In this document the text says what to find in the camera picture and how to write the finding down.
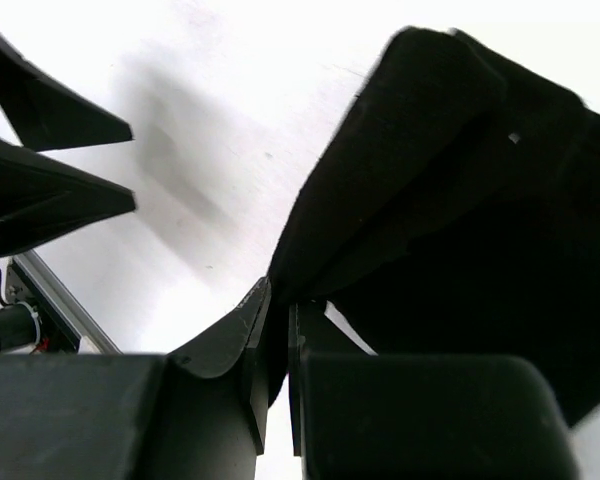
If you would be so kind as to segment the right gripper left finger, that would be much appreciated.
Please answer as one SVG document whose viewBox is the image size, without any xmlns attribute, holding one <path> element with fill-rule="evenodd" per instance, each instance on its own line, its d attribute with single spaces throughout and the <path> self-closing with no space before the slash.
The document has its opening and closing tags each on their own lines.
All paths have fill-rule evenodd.
<svg viewBox="0 0 600 480">
<path fill-rule="evenodd" d="M 199 380 L 237 376 L 234 397 L 258 455 L 265 449 L 269 409 L 265 325 L 270 301 L 271 284 L 262 277 L 233 310 L 169 354 L 179 368 Z"/>
</svg>

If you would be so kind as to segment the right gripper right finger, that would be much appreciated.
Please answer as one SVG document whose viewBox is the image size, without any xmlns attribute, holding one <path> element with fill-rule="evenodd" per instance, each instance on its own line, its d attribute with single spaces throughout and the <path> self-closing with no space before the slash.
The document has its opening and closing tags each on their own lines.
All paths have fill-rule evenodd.
<svg viewBox="0 0 600 480">
<path fill-rule="evenodd" d="M 289 403 L 296 455 L 364 455 L 373 429 L 373 358 L 313 302 L 289 313 Z"/>
</svg>

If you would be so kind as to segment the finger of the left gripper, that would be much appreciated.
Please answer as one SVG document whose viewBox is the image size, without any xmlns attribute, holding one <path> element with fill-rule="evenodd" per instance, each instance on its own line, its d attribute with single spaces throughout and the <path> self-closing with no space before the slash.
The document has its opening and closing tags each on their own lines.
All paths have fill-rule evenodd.
<svg viewBox="0 0 600 480">
<path fill-rule="evenodd" d="M 22 144 L 62 150 L 127 142 L 130 125 L 26 60 L 0 34 L 0 107 Z"/>
<path fill-rule="evenodd" d="M 135 209 L 131 190 L 0 139 L 0 258 Z"/>
</svg>

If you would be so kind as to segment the black skirt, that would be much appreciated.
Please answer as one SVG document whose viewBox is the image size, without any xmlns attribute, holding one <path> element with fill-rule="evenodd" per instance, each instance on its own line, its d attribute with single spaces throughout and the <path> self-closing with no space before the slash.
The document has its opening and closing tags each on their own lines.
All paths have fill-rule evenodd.
<svg viewBox="0 0 600 480">
<path fill-rule="evenodd" d="M 380 354 L 522 357 L 576 424 L 600 404 L 600 114 L 462 31 L 403 29 L 268 275 Z"/>
</svg>

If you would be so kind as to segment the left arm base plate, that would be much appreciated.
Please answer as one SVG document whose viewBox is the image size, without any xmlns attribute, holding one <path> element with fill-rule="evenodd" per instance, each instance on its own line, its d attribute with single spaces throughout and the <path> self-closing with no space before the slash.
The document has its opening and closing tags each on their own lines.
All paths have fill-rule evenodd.
<svg viewBox="0 0 600 480">
<path fill-rule="evenodd" d="M 34 278 L 15 260 L 6 270 L 5 299 L 25 308 L 33 324 L 34 353 L 77 354 L 80 336 Z"/>
</svg>

